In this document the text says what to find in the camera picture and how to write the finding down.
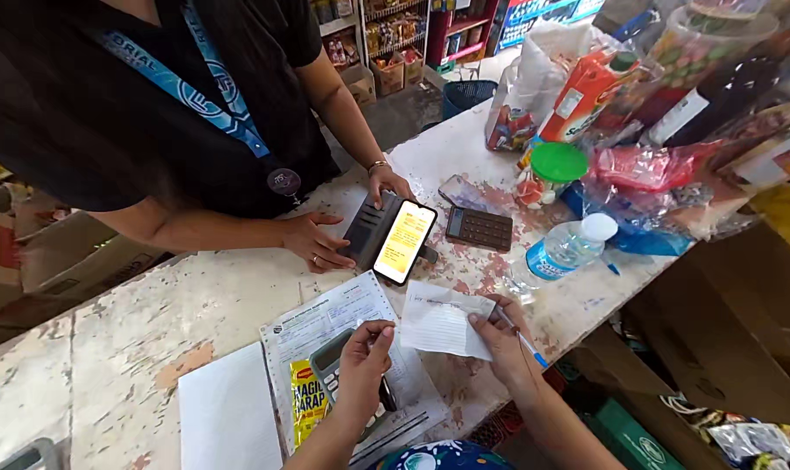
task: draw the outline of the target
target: pen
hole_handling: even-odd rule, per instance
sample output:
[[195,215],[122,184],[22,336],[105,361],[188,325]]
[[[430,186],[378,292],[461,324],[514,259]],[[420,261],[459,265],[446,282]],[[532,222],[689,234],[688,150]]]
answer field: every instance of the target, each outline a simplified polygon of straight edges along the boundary
[[[517,327],[514,324],[514,322],[511,321],[511,319],[507,315],[505,315],[505,310],[499,305],[496,306],[496,312],[497,315],[499,315],[499,318],[505,320],[505,323],[507,323],[508,326],[510,326],[511,328]],[[533,346],[531,346],[531,343],[529,343],[528,340],[525,338],[525,336],[523,336],[523,334],[520,333],[519,329],[517,329],[517,337],[525,345],[525,348],[528,349],[528,352],[531,353],[531,356],[534,356],[537,362],[539,362],[544,369],[548,368],[548,362],[546,362],[546,359],[543,359],[540,353],[538,353],[537,350]]]

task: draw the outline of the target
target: brown calculator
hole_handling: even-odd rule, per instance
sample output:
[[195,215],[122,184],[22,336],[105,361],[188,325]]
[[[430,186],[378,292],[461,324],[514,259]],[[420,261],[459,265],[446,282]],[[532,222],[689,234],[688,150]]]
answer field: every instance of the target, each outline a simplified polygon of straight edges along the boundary
[[473,209],[453,207],[447,220],[448,237],[504,252],[511,249],[513,229],[513,219]]

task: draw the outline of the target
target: water bottle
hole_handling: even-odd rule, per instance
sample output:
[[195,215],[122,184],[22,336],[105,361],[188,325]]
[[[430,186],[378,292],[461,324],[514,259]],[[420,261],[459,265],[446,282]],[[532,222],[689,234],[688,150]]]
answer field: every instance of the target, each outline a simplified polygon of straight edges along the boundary
[[511,263],[506,274],[508,289],[524,304],[530,302],[534,292],[546,283],[595,261],[616,232],[618,223],[600,212],[582,221],[557,225],[526,251],[525,259]]

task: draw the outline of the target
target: bottle cap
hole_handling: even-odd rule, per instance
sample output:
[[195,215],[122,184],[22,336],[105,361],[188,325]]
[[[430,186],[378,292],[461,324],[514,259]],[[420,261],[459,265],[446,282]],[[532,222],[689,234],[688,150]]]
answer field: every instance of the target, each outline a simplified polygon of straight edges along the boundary
[[606,242],[618,232],[618,222],[603,212],[589,214],[580,223],[580,234],[593,242]]
[[639,58],[631,52],[619,52],[609,61],[609,68],[616,72],[626,72]]
[[565,184],[584,176],[589,169],[582,151],[565,142],[546,142],[531,150],[531,171],[547,181]]

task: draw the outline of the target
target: white paper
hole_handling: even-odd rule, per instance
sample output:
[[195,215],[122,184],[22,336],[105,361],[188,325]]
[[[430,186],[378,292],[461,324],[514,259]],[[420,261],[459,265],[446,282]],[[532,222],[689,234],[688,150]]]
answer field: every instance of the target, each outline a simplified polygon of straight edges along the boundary
[[260,342],[180,377],[178,393],[183,470],[282,467]]
[[[371,271],[261,327],[279,428],[288,454],[294,451],[290,362],[307,359],[346,328],[355,328],[358,320],[369,319],[398,321]],[[398,336],[400,326],[395,329],[395,337]],[[389,357],[392,366],[386,377],[398,411],[386,415],[386,421],[355,447],[349,464],[351,468],[366,468],[385,454],[402,448],[450,412],[413,348],[399,346],[395,341]]]
[[470,322],[469,314],[487,318],[494,302],[437,285],[409,281],[401,315],[400,345],[456,356],[493,360]]

